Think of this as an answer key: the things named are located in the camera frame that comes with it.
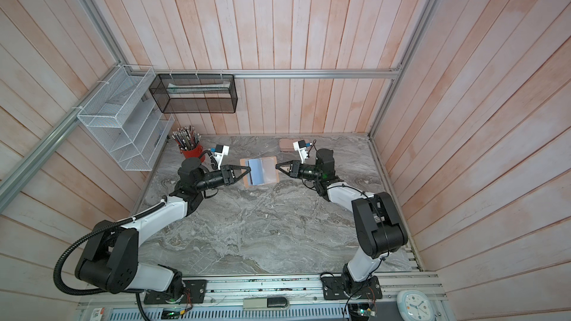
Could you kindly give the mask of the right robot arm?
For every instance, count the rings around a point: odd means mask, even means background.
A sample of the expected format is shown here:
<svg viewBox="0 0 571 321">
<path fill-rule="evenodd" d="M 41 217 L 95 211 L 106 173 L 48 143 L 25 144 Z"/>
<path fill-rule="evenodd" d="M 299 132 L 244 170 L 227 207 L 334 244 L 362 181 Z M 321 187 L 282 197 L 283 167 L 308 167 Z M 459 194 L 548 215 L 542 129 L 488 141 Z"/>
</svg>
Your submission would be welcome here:
<svg viewBox="0 0 571 321">
<path fill-rule="evenodd" d="M 352 212 L 358 250 L 343 266 L 340 276 L 324 272 L 320 276 L 326 300 L 353 297 L 380 297 L 379 280 L 374 273 L 391 254 L 407 245 L 408 235 L 396 204 L 387 192 L 366 193 L 339 178 L 334 152 L 319 149 L 314 164 L 303 160 L 279 163 L 276 170 L 311 182 L 309 187 L 328 202 Z"/>
</svg>

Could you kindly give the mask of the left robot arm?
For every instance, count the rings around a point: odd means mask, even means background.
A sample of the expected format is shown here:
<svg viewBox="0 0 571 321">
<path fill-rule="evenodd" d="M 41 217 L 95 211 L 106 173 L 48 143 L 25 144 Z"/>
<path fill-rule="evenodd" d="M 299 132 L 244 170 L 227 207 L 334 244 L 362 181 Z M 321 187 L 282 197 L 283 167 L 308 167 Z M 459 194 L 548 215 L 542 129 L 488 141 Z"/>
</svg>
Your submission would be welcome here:
<svg viewBox="0 0 571 321">
<path fill-rule="evenodd" d="M 171 194 L 155 206 L 120 221 L 101 221 L 92 232 L 79 238 L 57 260 L 53 281 L 71 296 L 154 291 L 177 302 L 185 290 L 181 272 L 171 267 L 146 265 L 139 260 L 139 248 L 168 225 L 189 217 L 208 198 L 209 190 L 231 186 L 251 171 L 248 166 L 222 165 L 209 171 L 200 158 L 188 158 L 178 169 L 179 180 Z M 74 275 L 90 285 L 80 290 L 66 285 L 62 269 L 68 257 L 83 248 Z"/>
</svg>

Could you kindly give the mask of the red pen cup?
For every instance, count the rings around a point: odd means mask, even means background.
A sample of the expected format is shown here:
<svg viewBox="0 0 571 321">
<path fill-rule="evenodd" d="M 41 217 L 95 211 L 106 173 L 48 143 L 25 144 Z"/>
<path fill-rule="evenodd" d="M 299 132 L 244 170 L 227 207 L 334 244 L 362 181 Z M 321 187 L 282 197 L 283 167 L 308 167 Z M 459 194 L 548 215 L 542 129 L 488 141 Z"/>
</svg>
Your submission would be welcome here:
<svg viewBox="0 0 571 321">
<path fill-rule="evenodd" d="M 183 148 L 180 148 L 180 153 L 183 154 L 184 158 L 199 158 L 201 160 L 201 162 L 205 161 L 205 156 L 203 156 L 203 147 L 201 144 L 197 144 L 196 147 L 194 147 L 191 150 L 185 150 Z"/>
</svg>

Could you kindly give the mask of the grey black handheld device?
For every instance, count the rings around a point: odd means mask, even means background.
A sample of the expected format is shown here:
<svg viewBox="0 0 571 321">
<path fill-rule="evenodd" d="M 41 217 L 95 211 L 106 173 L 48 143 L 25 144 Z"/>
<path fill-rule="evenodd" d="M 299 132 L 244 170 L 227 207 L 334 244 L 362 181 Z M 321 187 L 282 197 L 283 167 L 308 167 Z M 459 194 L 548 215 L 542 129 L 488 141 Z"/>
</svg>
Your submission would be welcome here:
<svg viewBox="0 0 571 321">
<path fill-rule="evenodd" d="M 283 310 L 289 307 L 286 297 L 255 297 L 243 300 L 244 310 Z"/>
</svg>

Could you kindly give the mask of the white analog clock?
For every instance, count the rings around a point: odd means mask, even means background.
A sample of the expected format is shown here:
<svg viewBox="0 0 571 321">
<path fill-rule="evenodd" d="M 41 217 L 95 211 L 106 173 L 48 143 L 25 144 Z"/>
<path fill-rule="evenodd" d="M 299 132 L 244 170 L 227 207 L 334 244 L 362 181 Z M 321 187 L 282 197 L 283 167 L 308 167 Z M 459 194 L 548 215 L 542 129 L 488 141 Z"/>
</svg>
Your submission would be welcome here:
<svg viewBox="0 0 571 321">
<path fill-rule="evenodd" d="M 397 308 L 404 321 L 432 321 L 436 312 L 428 297 L 421 291 L 400 291 L 396 298 Z"/>
</svg>

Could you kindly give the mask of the black mesh wall basket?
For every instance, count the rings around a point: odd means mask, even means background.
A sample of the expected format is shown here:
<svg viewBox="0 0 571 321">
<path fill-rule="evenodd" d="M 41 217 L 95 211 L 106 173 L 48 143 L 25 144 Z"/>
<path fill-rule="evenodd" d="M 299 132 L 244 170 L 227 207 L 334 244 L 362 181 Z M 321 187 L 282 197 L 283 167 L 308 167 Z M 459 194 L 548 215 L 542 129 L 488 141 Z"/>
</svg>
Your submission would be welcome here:
<svg viewBox="0 0 571 321">
<path fill-rule="evenodd" d="M 159 74 L 149 91 L 166 114 L 233 114 L 238 104 L 230 74 Z"/>
</svg>

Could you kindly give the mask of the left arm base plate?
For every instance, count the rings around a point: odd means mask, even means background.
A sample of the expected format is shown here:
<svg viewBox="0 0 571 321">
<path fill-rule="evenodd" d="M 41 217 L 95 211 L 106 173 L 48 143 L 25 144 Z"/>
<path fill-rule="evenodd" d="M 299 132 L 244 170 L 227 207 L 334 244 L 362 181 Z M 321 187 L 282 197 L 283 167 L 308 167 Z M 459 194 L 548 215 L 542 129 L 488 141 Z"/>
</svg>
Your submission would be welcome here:
<svg viewBox="0 0 571 321">
<path fill-rule="evenodd" d="M 146 305 L 202 304 L 207 284 L 206 279 L 181 279 L 174 282 L 166 291 L 147 291 L 144 303 Z"/>
</svg>

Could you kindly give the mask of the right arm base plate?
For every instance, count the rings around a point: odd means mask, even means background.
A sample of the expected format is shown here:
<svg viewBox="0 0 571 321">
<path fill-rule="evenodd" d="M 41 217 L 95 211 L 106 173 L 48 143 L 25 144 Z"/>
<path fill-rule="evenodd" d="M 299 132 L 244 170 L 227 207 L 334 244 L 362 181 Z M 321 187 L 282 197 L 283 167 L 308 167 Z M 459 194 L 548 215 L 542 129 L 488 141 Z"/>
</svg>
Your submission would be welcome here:
<svg viewBox="0 0 571 321">
<path fill-rule="evenodd" d="M 325 300 L 366 299 L 380 300 L 382 289 L 376 276 L 363 282 L 353 282 L 348 276 L 334 276 L 332 273 L 320 275 Z"/>
</svg>

